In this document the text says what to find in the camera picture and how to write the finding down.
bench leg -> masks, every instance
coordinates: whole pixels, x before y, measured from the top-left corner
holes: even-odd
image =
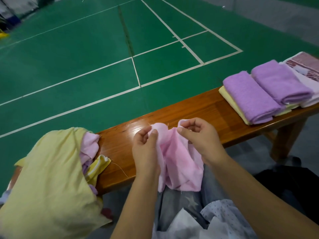
[[[294,142],[305,125],[307,118],[288,124],[278,129],[270,151],[270,157],[277,163],[284,164]]]

hand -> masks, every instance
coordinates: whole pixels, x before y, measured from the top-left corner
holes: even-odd
[[[205,120],[192,118],[182,122],[181,126],[184,128],[179,127],[177,132],[194,145],[205,164],[210,165],[227,156],[216,129]]]
[[[133,158],[136,167],[136,177],[160,176],[160,166],[157,161],[156,141],[158,132],[156,129],[148,136],[151,126],[142,128],[133,138]]]

yellow cloth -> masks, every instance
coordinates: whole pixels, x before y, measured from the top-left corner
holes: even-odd
[[[238,115],[241,117],[241,119],[244,121],[246,125],[250,125],[251,123],[246,119],[244,113],[241,111],[241,109],[237,106],[236,102],[233,100],[233,98],[230,96],[230,94],[227,92],[224,86],[222,86],[219,90],[219,93],[222,95],[222,97],[225,98],[225,100],[230,104],[230,106],[235,110],[235,112],[238,113]]]
[[[98,156],[98,158],[90,165],[84,176],[87,183],[95,187],[98,175],[106,169],[110,162],[111,160],[108,157],[105,157],[104,155]]]
[[[111,220],[92,193],[80,162],[84,128],[45,134],[17,165],[23,169],[0,210],[4,238],[86,238]]]
[[[298,106],[299,106],[299,104],[289,104],[289,105],[286,105],[286,109],[285,109],[283,112],[281,112],[281,113],[275,115],[275,117],[281,116],[281,115],[284,115],[284,114],[287,114],[287,113],[291,112],[293,109],[297,108]]]

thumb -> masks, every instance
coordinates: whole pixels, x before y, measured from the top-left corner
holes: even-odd
[[[194,136],[196,134],[195,132],[192,132],[191,130],[183,127],[177,128],[177,132],[191,142],[193,142]]]
[[[150,133],[150,135],[148,136],[148,140],[147,140],[146,144],[149,144],[149,146],[155,148],[158,135],[159,135],[158,131],[156,129],[154,129]]]

wooden bench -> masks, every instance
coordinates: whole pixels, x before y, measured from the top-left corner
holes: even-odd
[[[247,126],[218,89],[99,132],[98,153],[112,159],[112,163],[99,176],[96,187],[99,194],[121,188],[134,180],[136,171],[131,152],[132,140],[135,133],[145,126],[161,122],[172,128],[181,119],[200,117],[214,125],[225,148],[264,134],[273,142],[270,156],[277,162],[283,162],[307,118],[319,112],[319,104],[316,104],[308,108],[296,108],[268,123]]]

